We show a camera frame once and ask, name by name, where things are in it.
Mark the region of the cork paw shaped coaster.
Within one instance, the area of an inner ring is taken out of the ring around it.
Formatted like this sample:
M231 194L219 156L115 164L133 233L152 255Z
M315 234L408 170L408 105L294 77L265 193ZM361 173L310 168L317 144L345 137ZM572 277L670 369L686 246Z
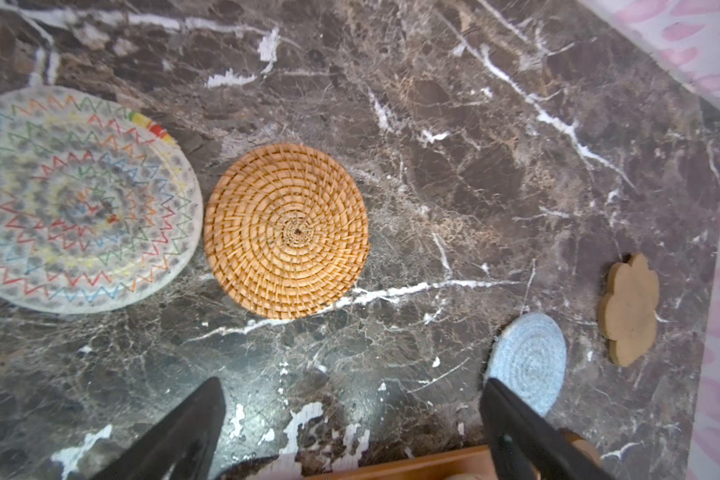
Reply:
M630 366L654 345L659 294L658 274L644 254L633 253L628 261L611 266L598 309L598 326L616 365Z

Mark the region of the light blue woven coaster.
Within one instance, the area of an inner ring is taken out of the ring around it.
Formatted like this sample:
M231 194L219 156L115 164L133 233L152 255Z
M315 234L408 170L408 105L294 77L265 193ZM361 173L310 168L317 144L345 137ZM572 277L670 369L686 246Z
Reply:
M567 345L557 322L544 313L526 313L495 339L484 379L504 383L544 417L562 390Z

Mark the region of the white multicolour zigzag woven coaster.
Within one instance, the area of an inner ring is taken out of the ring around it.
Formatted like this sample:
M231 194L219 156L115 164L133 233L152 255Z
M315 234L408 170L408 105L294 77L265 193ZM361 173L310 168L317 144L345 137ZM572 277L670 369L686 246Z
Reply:
M59 86L0 96L0 298L92 314L189 263L203 198L177 141L119 103Z

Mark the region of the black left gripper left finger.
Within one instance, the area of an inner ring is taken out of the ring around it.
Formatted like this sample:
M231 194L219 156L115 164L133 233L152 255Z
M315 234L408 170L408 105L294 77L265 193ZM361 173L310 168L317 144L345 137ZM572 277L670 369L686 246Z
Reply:
M226 414L211 377L139 438L96 479L207 479Z

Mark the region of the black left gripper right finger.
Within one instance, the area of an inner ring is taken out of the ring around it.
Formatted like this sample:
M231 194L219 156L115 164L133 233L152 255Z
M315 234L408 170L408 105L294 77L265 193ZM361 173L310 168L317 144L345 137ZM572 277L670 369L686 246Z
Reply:
M484 382L480 414L500 479L611 477L496 378Z

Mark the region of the round tan rattan coaster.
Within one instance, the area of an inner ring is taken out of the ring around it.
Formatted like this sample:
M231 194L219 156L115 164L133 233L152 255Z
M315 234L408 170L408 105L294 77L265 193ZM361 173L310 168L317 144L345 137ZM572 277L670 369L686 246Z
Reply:
M278 320L313 315L357 282L370 252L363 196L330 155L293 144L252 150L206 205L204 250L240 306Z

